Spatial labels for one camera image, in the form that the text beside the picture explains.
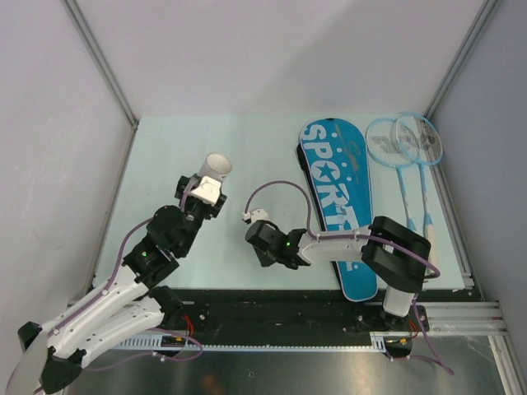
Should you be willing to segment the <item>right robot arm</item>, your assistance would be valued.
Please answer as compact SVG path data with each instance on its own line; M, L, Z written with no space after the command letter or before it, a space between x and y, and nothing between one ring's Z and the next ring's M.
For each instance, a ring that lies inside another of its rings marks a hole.
M363 263L387 285L380 321L389 330L399 330L410 317L415 296L421 292L426 270L440 275L429 261L431 243L386 216L356 230L322 231L306 228L282 232L267 219L245 215L249 225L245 241L255 251L260 265L273 264L296 270L314 263Z

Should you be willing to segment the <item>aluminium frame rail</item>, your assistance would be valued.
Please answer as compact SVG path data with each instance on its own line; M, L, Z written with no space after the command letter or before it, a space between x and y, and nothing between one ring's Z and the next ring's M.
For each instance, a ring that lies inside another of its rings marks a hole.
M507 333L496 303L425 303L412 311L411 321L421 337L495 337ZM384 352L388 345L405 339L409 347L411 329L374 329L366 320L331 323L327 318L305 323L219 323L193 335L151 330L120 340L92 337L79 348L91 361L115 350L163 351L285 351L285 352Z

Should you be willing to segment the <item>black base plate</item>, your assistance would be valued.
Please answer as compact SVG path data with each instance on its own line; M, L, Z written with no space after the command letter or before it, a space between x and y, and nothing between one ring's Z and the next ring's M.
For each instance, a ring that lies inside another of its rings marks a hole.
M374 329L411 329L417 326L409 314L406 320L387 319L383 314L380 296L367 302L351 302L335 290L294 291L214 291L184 290L183 305L161 321L161 328L185 330L190 335L210 329L219 323L305 323L327 318L331 323L351 323L366 320ZM452 300L437 294L426 297L425 303L481 303L463 295Z

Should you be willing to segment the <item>right aluminium corner post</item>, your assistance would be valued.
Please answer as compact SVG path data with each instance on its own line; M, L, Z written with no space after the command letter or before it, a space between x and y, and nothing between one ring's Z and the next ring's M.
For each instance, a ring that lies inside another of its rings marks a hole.
M440 85L437 87L431 102L423 113L425 118L433 119L437 110L448 96L456 80L459 78L461 72L468 63L470 56L476 49L478 42L483 37L483 33L488 28L501 4L502 1L500 0L483 1L464 36L461 45L456 51L455 56L443 76Z

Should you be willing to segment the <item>left aluminium corner post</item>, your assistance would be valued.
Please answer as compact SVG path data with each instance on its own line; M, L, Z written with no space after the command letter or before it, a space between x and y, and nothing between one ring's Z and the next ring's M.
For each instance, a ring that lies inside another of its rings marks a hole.
M139 123L138 117L133 112L133 108L78 1L61 0L60 2L119 110L132 130L136 130Z

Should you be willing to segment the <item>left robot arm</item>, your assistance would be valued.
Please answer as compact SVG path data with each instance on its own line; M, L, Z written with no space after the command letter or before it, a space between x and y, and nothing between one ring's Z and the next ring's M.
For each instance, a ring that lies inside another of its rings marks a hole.
M188 255L205 220L217 217L226 195L222 175L181 177L177 206L163 206L142 222L147 233L133 249L120 249L110 277L44 324L18 330L24 350L8 380L8 394L56 393L73 383L100 355L145 330L176 327L177 294L161 284Z

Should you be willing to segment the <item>aluminium corner post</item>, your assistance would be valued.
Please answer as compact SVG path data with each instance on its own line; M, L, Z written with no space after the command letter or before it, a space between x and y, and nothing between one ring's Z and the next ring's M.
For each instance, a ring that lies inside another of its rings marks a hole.
M138 117L133 112L133 108L78 1L61 0L60 2L119 110L132 130L136 130L139 123Z
M431 102L423 113L425 118L433 119L437 110L448 96L456 80L459 78L461 72L468 63L470 56L476 49L478 42L483 37L483 33L488 28L501 4L502 1L500 0L483 1L464 36L461 45L456 51L455 56L443 76L440 85L437 87Z

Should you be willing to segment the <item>white shuttlecock tube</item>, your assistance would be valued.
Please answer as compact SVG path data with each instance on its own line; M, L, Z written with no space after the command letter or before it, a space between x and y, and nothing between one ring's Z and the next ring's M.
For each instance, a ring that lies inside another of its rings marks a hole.
M221 153L210 153L198 171L199 177L209 177L223 183L232 171L231 161Z

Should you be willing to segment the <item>blue racket bag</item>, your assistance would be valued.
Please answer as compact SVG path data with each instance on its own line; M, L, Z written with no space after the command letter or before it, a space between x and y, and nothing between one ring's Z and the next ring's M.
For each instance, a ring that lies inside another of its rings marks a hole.
M363 134L341 118L309 123L297 159L322 230L355 230L373 221L370 172Z

